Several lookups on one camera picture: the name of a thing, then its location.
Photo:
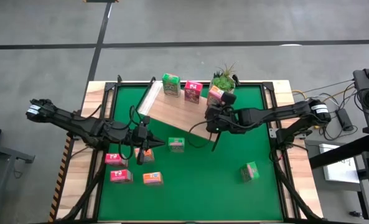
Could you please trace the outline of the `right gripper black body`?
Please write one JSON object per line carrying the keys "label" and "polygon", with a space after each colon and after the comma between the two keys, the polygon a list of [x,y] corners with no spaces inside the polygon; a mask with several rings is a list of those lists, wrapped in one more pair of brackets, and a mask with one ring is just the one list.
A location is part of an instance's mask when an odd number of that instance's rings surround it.
{"label": "right gripper black body", "polygon": [[210,133],[228,131],[237,133],[237,119],[232,106],[209,105],[205,112],[206,130]]}

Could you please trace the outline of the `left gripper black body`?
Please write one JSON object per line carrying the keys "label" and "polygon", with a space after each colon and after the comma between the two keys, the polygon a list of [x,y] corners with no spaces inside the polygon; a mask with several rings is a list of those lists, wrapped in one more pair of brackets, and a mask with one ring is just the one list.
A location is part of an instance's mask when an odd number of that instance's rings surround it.
{"label": "left gripper black body", "polygon": [[147,124],[140,123],[133,129],[132,141],[139,148],[137,155],[137,165],[143,165],[145,153],[150,149],[149,141],[152,133],[148,130]]}

